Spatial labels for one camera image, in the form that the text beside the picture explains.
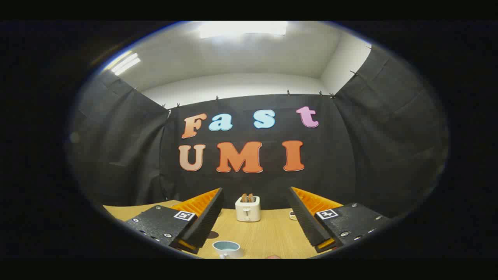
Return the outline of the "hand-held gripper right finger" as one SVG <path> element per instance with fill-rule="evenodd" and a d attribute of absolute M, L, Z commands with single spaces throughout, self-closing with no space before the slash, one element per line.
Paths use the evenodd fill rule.
<path fill-rule="evenodd" d="M 288 189 L 288 202 L 317 253 L 356 243 L 391 222 L 359 203 L 343 205 L 295 187 Z"/>

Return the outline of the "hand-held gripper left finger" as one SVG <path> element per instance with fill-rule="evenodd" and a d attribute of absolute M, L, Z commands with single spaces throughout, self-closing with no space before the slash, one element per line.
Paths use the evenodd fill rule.
<path fill-rule="evenodd" d="M 217 188 L 167 207 L 155 205 L 126 220 L 126 226 L 163 247 L 197 254 L 204 246 L 224 203 Z"/>

